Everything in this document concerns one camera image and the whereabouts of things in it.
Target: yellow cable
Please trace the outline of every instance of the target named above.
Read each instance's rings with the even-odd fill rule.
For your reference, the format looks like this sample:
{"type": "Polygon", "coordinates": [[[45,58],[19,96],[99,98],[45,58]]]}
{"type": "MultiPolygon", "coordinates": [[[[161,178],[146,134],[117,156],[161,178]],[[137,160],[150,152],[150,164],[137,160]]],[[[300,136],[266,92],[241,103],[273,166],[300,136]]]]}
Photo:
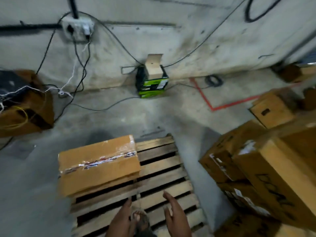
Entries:
{"type": "Polygon", "coordinates": [[[24,121],[23,123],[3,126],[3,127],[2,127],[3,129],[6,129],[6,130],[16,129],[16,128],[19,128],[19,127],[25,125],[25,124],[28,122],[28,115],[27,115],[27,113],[25,112],[25,110],[22,109],[22,108],[19,107],[19,106],[16,106],[16,105],[14,105],[13,107],[15,107],[15,108],[20,109],[21,111],[23,111],[24,114],[25,114],[26,119],[25,119],[25,121],[24,121]]]}

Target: electrical socket box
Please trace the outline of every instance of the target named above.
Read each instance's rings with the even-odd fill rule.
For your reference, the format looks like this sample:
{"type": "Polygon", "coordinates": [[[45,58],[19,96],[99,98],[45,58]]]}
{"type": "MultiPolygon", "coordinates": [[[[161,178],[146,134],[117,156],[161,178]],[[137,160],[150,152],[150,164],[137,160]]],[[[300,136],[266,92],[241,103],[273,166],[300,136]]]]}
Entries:
{"type": "Polygon", "coordinates": [[[77,42],[88,41],[87,37],[91,38],[94,29],[94,22],[89,17],[74,19],[66,16],[62,19],[61,25],[67,39],[74,39],[77,42]]]}

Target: red line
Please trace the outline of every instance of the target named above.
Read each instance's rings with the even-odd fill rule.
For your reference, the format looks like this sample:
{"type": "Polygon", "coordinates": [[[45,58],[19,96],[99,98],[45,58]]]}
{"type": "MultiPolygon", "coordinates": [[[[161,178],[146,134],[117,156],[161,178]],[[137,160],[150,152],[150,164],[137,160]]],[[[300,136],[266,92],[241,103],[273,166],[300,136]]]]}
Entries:
{"type": "Polygon", "coordinates": [[[211,103],[209,102],[209,100],[206,98],[206,96],[204,95],[203,91],[201,90],[201,88],[199,87],[199,85],[197,84],[197,82],[195,81],[195,78],[191,77],[190,81],[193,82],[193,84],[195,85],[196,89],[199,91],[199,93],[201,94],[202,98],[204,99],[204,101],[206,102],[206,104],[209,106],[209,108],[211,109],[211,111],[214,111],[211,103]]]}
{"type": "MultiPolygon", "coordinates": [[[[204,99],[204,101],[206,102],[206,104],[209,106],[209,108],[211,109],[211,111],[218,111],[218,110],[221,110],[221,109],[225,109],[225,108],[228,108],[228,107],[231,107],[231,106],[234,106],[234,105],[238,105],[238,104],[241,104],[241,103],[244,103],[244,102],[247,102],[247,101],[250,101],[250,100],[254,100],[254,99],[258,99],[262,94],[260,95],[255,95],[255,96],[250,96],[250,97],[247,97],[245,99],[241,99],[241,100],[238,100],[238,101],[235,101],[235,102],[232,102],[232,103],[229,103],[229,104],[225,104],[225,105],[220,105],[218,107],[212,107],[211,103],[209,102],[209,100],[206,98],[206,96],[204,95],[202,89],[199,87],[199,85],[197,84],[196,80],[194,77],[191,77],[190,78],[190,81],[195,85],[196,89],[199,91],[199,93],[201,94],[202,98],[204,99]]],[[[294,86],[297,86],[299,85],[299,83],[294,83],[292,84],[291,86],[289,86],[289,88],[291,87],[294,87],[294,86]]]]}

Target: hand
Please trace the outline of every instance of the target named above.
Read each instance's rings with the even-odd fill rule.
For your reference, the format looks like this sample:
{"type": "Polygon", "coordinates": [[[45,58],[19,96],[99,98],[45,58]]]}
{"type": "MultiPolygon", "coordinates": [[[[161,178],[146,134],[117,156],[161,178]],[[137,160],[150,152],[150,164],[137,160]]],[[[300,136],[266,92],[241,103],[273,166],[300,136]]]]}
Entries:
{"type": "Polygon", "coordinates": [[[128,199],[111,221],[105,237],[128,237],[132,200],[128,199]]]}
{"type": "Polygon", "coordinates": [[[191,229],[188,219],[175,198],[164,191],[163,197],[171,204],[172,216],[168,208],[165,208],[166,224],[171,237],[191,237],[191,229]]]}

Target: concrete floor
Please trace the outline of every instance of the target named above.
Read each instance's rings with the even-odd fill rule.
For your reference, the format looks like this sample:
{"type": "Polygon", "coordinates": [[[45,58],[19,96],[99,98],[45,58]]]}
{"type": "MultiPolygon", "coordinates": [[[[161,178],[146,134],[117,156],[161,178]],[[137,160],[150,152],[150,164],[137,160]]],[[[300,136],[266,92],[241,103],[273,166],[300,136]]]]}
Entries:
{"type": "MultiPolygon", "coordinates": [[[[205,86],[203,79],[196,80],[205,86]]],[[[224,80],[222,87],[203,90],[214,106],[286,86],[267,70],[226,75],[224,80]]],[[[132,86],[118,87],[78,94],[74,103],[102,109],[135,95],[132,86]]],[[[64,104],[56,99],[56,115],[64,104]]],[[[53,129],[17,137],[0,152],[0,236],[70,236],[70,201],[57,194],[58,153],[127,134],[138,141],[174,136],[209,225],[217,229],[234,209],[198,159],[221,134],[253,118],[250,106],[247,102],[211,112],[196,89],[181,85],[104,112],[70,106],[53,129]]]]}

